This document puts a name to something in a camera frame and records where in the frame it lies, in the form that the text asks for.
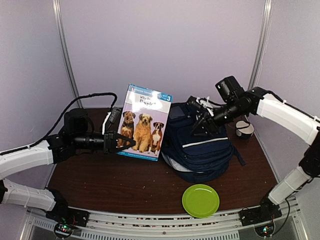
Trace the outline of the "navy blue student backpack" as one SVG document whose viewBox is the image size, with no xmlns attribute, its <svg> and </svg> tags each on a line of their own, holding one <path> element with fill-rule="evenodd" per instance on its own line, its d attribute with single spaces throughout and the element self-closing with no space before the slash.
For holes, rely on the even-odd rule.
<svg viewBox="0 0 320 240">
<path fill-rule="evenodd" d="M 175 173 L 186 182 L 199 184 L 221 176 L 233 157 L 245 166 L 224 125 L 219 133 L 208 133 L 205 137 L 191 135 L 196 113 L 186 102 L 170 107 L 160 152 Z"/>
</svg>

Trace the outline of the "dog cover workbook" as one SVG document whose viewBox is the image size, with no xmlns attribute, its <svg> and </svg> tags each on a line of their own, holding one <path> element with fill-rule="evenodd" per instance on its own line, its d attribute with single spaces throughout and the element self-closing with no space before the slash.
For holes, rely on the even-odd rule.
<svg viewBox="0 0 320 240">
<path fill-rule="evenodd" d="M 153 89 L 129 84 L 118 133 L 133 141 L 119 139 L 121 156 L 158 161 L 173 96 Z"/>
</svg>

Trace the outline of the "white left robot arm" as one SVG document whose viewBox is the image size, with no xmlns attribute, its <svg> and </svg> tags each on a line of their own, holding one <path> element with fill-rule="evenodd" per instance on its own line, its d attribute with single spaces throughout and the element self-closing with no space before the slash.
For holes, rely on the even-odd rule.
<svg viewBox="0 0 320 240">
<path fill-rule="evenodd" d="M 121 135 L 106 128 L 120 114 L 119 109 L 110 111 L 104 119 L 102 132 L 95 132 L 88 112 L 75 108 L 63 115 L 63 127 L 57 134 L 30 145 L 0 153 L 0 202 L 52 212 L 61 222 L 72 218 L 72 211 L 64 197 L 55 190 L 36 189 L 10 181 L 7 177 L 34 167 L 58 164 L 76 155 L 78 150 L 118 153 L 133 147 L 132 137 Z"/>
</svg>

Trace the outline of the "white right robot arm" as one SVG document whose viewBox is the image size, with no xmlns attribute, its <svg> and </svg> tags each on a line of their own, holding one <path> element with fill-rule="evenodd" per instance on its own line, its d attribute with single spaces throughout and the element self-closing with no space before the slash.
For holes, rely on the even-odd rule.
<svg viewBox="0 0 320 240">
<path fill-rule="evenodd" d="M 245 90 L 234 76 L 220 80 L 216 85 L 223 103 L 214 103 L 207 97 L 190 96 L 187 103 L 196 111 L 192 134 L 203 129 L 206 134 L 216 133 L 219 127 L 241 116 L 254 115 L 271 121 L 300 138 L 307 150 L 290 173 L 276 184 L 264 198 L 264 204 L 256 210 L 259 220 L 268 220 L 275 212 L 275 205 L 309 180 L 320 175 L 320 119 L 289 104 L 271 90 L 253 87 Z"/>
</svg>

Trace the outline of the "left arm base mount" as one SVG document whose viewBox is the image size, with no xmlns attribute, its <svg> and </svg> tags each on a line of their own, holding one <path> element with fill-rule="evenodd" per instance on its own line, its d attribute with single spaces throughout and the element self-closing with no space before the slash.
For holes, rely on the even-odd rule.
<svg viewBox="0 0 320 240">
<path fill-rule="evenodd" d="M 45 211 L 45 217 L 54 220 L 53 233 L 58 239 L 69 238 L 79 227 L 86 227 L 90 213 L 85 210 L 67 208 L 67 212 Z"/>
</svg>

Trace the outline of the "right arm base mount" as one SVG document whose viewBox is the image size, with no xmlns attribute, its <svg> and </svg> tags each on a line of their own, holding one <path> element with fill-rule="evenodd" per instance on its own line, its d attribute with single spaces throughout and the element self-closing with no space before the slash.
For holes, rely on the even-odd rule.
<svg viewBox="0 0 320 240">
<path fill-rule="evenodd" d="M 275 219 L 283 215 L 277 207 L 268 210 L 262 206 L 245 207 L 238 214 L 242 226 L 253 226 L 255 233 L 262 238 L 271 237 L 276 232 Z"/>
</svg>

